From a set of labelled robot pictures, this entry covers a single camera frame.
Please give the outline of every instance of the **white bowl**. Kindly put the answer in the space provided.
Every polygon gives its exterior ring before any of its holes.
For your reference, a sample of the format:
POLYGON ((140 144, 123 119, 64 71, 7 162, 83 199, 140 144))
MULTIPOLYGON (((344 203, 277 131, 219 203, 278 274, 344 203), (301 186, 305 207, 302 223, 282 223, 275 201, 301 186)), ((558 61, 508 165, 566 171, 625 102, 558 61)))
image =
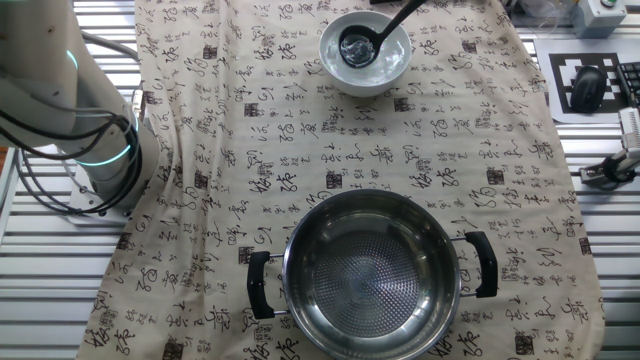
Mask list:
POLYGON ((340 56, 339 37, 347 26, 364 25, 381 33, 390 21, 390 17, 381 13, 356 11, 337 18, 324 30, 320 38, 320 61, 342 92, 357 97, 379 95, 389 90, 405 72, 411 60, 411 40, 402 26, 384 40, 380 54, 369 66, 354 69, 340 56))

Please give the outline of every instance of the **black pot handle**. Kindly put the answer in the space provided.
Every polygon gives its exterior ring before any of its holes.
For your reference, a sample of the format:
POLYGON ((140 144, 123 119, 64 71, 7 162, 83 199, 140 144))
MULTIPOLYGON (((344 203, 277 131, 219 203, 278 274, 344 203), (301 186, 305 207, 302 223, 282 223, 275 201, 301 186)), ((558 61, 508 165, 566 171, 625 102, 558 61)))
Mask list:
POLYGON ((494 297, 498 294, 498 261, 489 239, 482 231, 472 231, 465 234, 468 243, 476 248, 480 259, 482 283, 476 289, 476 297, 494 297))
POLYGON ((269 261, 270 257, 270 252, 259 251, 252 253, 249 259, 247 293, 253 316, 258 320, 275 317, 273 308, 267 304, 267 297, 264 294, 264 264, 269 261))

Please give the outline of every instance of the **table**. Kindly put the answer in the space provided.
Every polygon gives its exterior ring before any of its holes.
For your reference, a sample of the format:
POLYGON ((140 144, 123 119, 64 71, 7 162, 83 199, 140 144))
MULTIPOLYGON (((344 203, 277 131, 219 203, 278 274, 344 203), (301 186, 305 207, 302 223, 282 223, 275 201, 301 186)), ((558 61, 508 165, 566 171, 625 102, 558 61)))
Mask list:
MULTIPOLYGON (((77 14, 84 30, 112 39, 133 41, 132 2, 113 3, 113 7, 79 3, 77 14)), ((631 15, 616 36, 634 36, 631 15)), ((520 29, 527 50, 535 54, 525 29, 520 29)), ((558 38, 567 34, 554 35, 558 38)), ((137 67, 113 53, 90 46, 92 54, 123 93, 138 83, 137 67)), ((600 359, 637 358, 630 350, 635 345, 640 328, 633 326, 640 320, 634 299, 638 298, 638 274, 633 256, 640 255, 634 235, 638 182, 622 187, 609 196, 581 186, 577 168, 600 161, 605 155, 620 149, 620 129, 615 125, 558 125, 558 132, 567 156, 574 186, 581 202, 585 226, 605 297, 608 327, 605 351, 600 359)), ((45 160, 35 160, 41 166, 38 174, 49 188, 59 189, 68 196, 70 182, 64 179, 61 167, 45 160)), ((1 358, 73 358, 82 337, 86 314, 95 298, 100 277, 106 268, 120 233, 117 227, 88 226, 78 228, 64 218, 45 211, 25 195, 15 178, 7 178, 9 194, 16 191, 3 211, 0 224, 4 236, 0 245, 0 357, 1 358), (33 228, 34 222, 40 226, 33 228)))

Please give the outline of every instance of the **tablecloth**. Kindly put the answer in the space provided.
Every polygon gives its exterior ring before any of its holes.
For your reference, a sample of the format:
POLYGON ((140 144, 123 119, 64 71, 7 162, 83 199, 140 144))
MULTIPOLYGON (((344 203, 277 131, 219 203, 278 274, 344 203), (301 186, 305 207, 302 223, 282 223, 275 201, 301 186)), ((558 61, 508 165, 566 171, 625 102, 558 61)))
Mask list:
MULTIPOLYGON (((256 320, 253 251, 282 252, 303 215, 349 189, 405 195, 451 235, 485 231, 498 296, 463 298, 425 358, 590 360, 604 312, 545 80, 495 0, 428 1, 406 21, 407 72, 340 93, 318 59, 359 0, 136 1, 157 172, 106 269, 79 359, 323 359, 290 316, 256 320)), ((463 292, 479 283, 456 244, 463 292)), ((285 310, 281 261, 267 298, 285 310)))

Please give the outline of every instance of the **metal table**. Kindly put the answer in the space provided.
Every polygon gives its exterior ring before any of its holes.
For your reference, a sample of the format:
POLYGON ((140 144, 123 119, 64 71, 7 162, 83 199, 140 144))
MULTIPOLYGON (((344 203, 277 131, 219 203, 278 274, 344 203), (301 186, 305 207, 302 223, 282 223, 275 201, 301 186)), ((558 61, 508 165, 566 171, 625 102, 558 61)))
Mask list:
MULTIPOLYGON (((629 16, 613 36, 640 36, 640 0, 626 3, 629 16)), ((75 11, 83 30, 136 48, 133 1, 76 0, 75 11)), ((535 60, 535 34, 518 31, 535 60)), ((548 37, 573 35, 561 27, 548 37)), ((129 97, 140 81, 139 66, 114 51, 88 47, 129 97)), ((578 168, 618 152, 620 127, 558 123, 557 129, 604 294, 607 327, 598 359, 640 359, 640 178, 613 192, 583 186, 578 168)), ((11 171, 12 156, 13 149, 0 176, 6 191, 0 213, 0 359, 74 359, 121 228, 76 226, 44 208, 11 171)), ((42 184, 68 201, 73 185, 60 163, 32 163, 42 184)))

